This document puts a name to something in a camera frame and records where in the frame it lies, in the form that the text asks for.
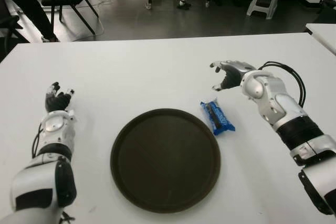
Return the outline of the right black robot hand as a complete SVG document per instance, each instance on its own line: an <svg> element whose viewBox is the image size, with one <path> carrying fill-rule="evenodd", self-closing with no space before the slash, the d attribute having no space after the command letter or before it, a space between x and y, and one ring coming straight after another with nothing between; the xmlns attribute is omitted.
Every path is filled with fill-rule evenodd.
<svg viewBox="0 0 336 224"><path fill-rule="evenodd" d="M225 72L223 81L212 87L215 91L238 87L247 72L257 70L248 63L232 60L215 61L210 64L210 67L215 68L216 73L221 70Z"/></svg>

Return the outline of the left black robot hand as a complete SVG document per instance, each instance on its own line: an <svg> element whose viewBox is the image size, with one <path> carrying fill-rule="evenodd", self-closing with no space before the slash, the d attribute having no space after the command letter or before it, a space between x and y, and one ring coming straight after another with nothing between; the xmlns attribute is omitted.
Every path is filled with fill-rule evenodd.
<svg viewBox="0 0 336 224"><path fill-rule="evenodd" d="M69 89L66 92L58 92L60 90L59 82L54 82L46 92L45 109L47 113L53 111L65 111L68 107L71 97L75 91Z"/></svg>

